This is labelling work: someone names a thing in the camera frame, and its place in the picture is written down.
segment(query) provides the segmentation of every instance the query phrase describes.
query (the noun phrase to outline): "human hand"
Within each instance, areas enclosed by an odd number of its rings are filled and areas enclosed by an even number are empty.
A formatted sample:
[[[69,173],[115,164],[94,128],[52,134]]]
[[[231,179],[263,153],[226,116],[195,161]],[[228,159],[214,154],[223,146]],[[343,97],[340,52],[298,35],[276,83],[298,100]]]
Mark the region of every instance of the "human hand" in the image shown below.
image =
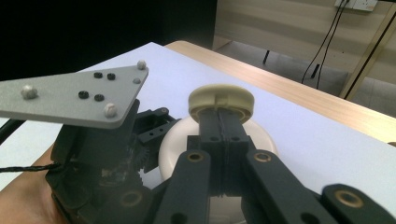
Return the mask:
[[[50,147],[33,165],[47,165]],[[51,198],[51,188],[45,176],[47,171],[24,172],[0,191],[0,220],[11,223],[60,223],[66,221]]]

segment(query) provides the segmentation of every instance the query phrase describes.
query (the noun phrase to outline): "black plastic part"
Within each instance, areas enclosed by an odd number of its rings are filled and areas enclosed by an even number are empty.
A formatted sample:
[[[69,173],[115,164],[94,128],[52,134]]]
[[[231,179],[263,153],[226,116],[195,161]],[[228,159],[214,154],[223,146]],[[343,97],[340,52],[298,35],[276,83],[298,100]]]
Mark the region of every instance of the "black plastic part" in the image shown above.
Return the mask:
[[[255,199],[247,199],[243,197],[241,201],[242,212],[245,216],[247,224],[270,224],[270,220],[265,212],[262,210],[262,206]]]
[[[169,110],[165,107],[156,109],[154,111],[147,110],[136,115],[136,122],[134,124],[134,133],[145,133],[150,131],[153,127],[158,127],[175,120],[169,116]]]
[[[146,187],[121,189],[99,210],[94,224],[144,224],[152,200],[152,192]]]
[[[249,151],[245,174],[271,223],[337,223],[274,153]]]
[[[327,186],[323,189],[320,201],[339,223],[396,223],[395,218],[384,208],[350,186]]]
[[[138,135],[138,140],[143,147],[148,149],[148,160],[144,164],[144,172],[147,173],[156,167],[158,167],[158,154],[160,151],[160,145],[163,138],[168,131],[179,121],[175,119],[169,123],[165,123],[161,126],[152,128],[148,132],[141,133]]]
[[[0,145],[2,145],[23,123],[24,120],[9,119],[3,124],[0,128]]]
[[[73,145],[77,139],[79,129],[80,128],[77,126],[62,126],[50,154],[52,161],[59,162],[60,164],[65,164],[70,161],[74,153]]]
[[[241,196],[247,191],[242,164],[254,144],[247,136],[241,121],[232,110],[207,109],[199,113],[200,140],[189,136],[189,147],[210,154],[211,194]]]
[[[209,177],[209,154],[202,150],[183,152],[178,157],[154,223],[207,223]]]
[[[112,130],[81,128],[74,148],[81,163],[112,168],[130,154],[129,144],[139,101],[135,100],[123,124]]]
[[[152,190],[153,200],[151,207],[149,208],[149,215],[146,217],[146,223],[151,224],[154,222],[155,215],[160,209],[161,202],[163,201],[163,195],[165,195],[166,188],[169,186],[170,178],[163,181],[159,186]]]
[[[49,170],[46,179],[62,209],[71,214],[89,201],[90,188],[97,182],[92,171],[80,172],[72,166]]]

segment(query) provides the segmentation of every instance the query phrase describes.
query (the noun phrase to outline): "motion capture marker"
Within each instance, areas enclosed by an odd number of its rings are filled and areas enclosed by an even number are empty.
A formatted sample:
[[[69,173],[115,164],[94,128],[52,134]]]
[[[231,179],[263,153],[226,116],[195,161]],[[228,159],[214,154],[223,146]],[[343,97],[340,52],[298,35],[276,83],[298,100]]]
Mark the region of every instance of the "motion capture marker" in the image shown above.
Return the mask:
[[[25,85],[22,87],[21,94],[25,100],[35,99],[37,97],[37,89],[31,85]]]
[[[134,84],[140,84],[141,82],[142,81],[138,77],[134,79]]]
[[[114,118],[117,114],[117,108],[114,104],[109,103],[105,106],[105,117],[110,119],[110,118]]]
[[[146,69],[146,62],[144,60],[140,60],[137,62],[137,69],[145,70]]]

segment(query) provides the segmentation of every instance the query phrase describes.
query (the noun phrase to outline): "dark background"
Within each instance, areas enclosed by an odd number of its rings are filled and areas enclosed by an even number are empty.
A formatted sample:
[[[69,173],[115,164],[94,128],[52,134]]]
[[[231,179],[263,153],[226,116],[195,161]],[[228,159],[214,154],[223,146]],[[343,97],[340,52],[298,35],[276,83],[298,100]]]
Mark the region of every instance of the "dark background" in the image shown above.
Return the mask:
[[[77,72],[149,42],[211,48],[215,0],[0,3],[0,80]]]

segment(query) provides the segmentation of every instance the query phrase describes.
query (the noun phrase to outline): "white object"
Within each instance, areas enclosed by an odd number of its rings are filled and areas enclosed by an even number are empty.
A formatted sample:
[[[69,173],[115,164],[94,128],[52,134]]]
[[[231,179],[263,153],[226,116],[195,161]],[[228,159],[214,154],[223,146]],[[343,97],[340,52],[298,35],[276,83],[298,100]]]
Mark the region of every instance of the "white object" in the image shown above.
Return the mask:
[[[37,89],[31,85],[22,87],[21,95],[25,100],[35,99],[37,97]]]
[[[189,113],[198,122],[199,113],[208,108],[232,110],[242,123],[253,115],[254,96],[239,86],[227,84],[205,85],[189,96]]]
[[[345,8],[373,11],[377,2],[376,0],[349,0],[349,2],[346,3],[346,0],[336,0],[334,5],[336,7],[340,7],[341,5],[341,7],[345,6]]]
[[[139,60],[139,62],[137,62],[137,69],[145,70],[146,69],[146,62],[144,60]]]
[[[114,104],[108,103],[104,109],[106,118],[114,118],[117,114],[117,108]]]
[[[271,136],[251,119],[243,124],[258,149],[269,150],[277,154],[276,146]],[[178,156],[186,151],[187,136],[198,135],[199,125],[192,117],[187,117],[176,123],[166,134],[160,147],[159,167],[163,180],[168,179],[176,166]],[[212,197],[210,199],[211,224],[240,223],[244,221],[241,211],[240,197]]]

